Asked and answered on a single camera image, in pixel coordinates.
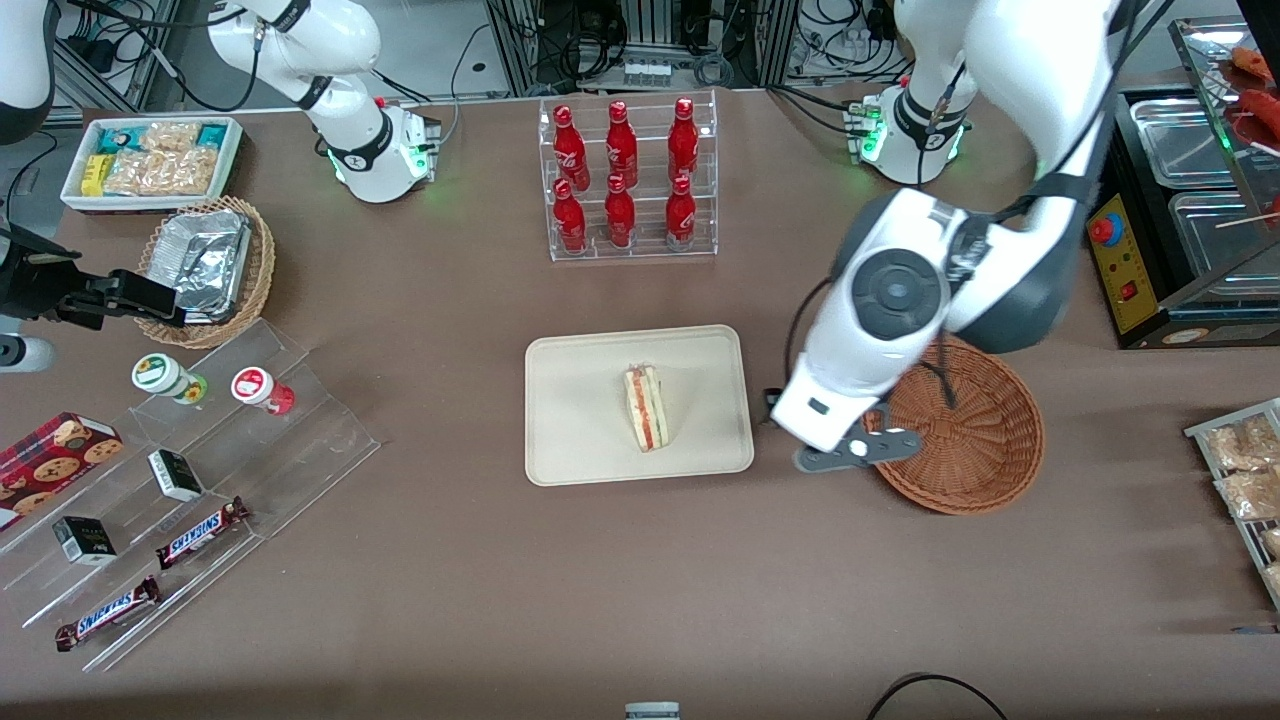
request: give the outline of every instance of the coca-cola bottle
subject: coca-cola bottle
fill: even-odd
[[[620,173],[627,187],[640,182],[640,156],[636,150],[636,131],[627,120],[627,104],[609,102],[609,135],[604,138],[609,154],[609,172]]]
[[[609,242],[626,250],[636,234],[636,204],[627,192],[622,173],[609,176],[609,196],[604,199],[604,214],[609,218]]]
[[[556,178],[552,186],[556,191],[556,204],[552,205],[552,214],[556,215],[556,232],[561,236],[561,245],[570,255],[586,252],[586,215],[582,214],[582,205],[573,197],[573,188],[564,178]]]
[[[689,195],[689,176],[680,176],[671,183],[667,199],[667,247],[684,252],[694,243],[694,214],[698,204]]]
[[[556,119],[556,163],[561,168],[561,177],[573,183],[573,190],[584,192],[591,187],[591,173],[586,169],[582,133],[573,127],[573,113],[568,105],[557,105],[552,117]]]
[[[671,182],[680,176],[694,177],[698,170],[698,126],[694,124],[694,101],[689,97],[676,100],[676,122],[667,136],[667,151]]]

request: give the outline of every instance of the red emergency stop button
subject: red emergency stop button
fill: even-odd
[[[1098,218],[1089,224],[1089,240],[1097,242],[1098,245],[1111,240],[1111,236],[1115,234],[1115,224],[1106,218]]]

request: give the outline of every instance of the table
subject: table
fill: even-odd
[[[1048,450],[1002,512],[801,475],[767,428],[737,475],[527,482],[531,341],[726,323],[758,401],[796,304],[891,187],[764,92],[718,99],[721,255],[648,266],[550,264],[534,101],[466,105],[439,182],[383,206],[334,182],[302,114],[241,115],[233,188],[279,247],[266,316],[387,445],[108,674],[5,611],[4,717],[599,719],[677,700],[691,720],[846,719],[920,670],[1014,717],[1274,717],[1280,639],[1226,633],[1270,621],[1266,594],[1180,429],[1277,395],[1280,350],[1115,350],[1084,249],[1064,324],[1007,356]],[[983,101],[973,119],[929,191],[996,209],[1030,152]],[[56,240],[86,269],[133,266],[155,223],[68,211]],[[156,346],[132,322],[27,328],[61,360],[0,377],[0,438],[140,400],[127,369]]]

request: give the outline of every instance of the empty wicker basket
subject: empty wicker basket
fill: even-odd
[[[955,393],[947,407],[938,375],[911,368],[890,397],[895,425],[915,430],[914,457],[877,465],[899,492],[950,515],[1000,510],[1030,487],[1044,459],[1044,423],[1023,380],[1000,360],[955,338],[946,341],[946,375]],[[938,366],[937,345],[924,360]],[[863,418],[879,430],[879,414]]]
[[[244,278],[241,281],[239,295],[236,299],[236,315],[220,325],[187,325],[184,328],[137,319],[142,332],[156,342],[177,345],[188,350],[218,347],[238,336],[262,314],[266,295],[271,290],[271,272],[275,270],[275,241],[271,238],[271,228],[266,227],[262,217],[252,205],[238,197],[219,197],[211,202],[183,208],[178,214],[192,215],[215,210],[236,210],[253,223],[248,258],[244,259]],[[138,273],[142,275],[146,275],[147,268],[151,266],[151,254],[155,251],[159,236],[160,228],[157,227],[156,232],[151,233],[151,242],[142,251],[142,260],[138,263]]]

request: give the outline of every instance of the red cookie box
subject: red cookie box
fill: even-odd
[[[0,451],[0,530],[120,451],[110,425],[60,413],[40,429]]]

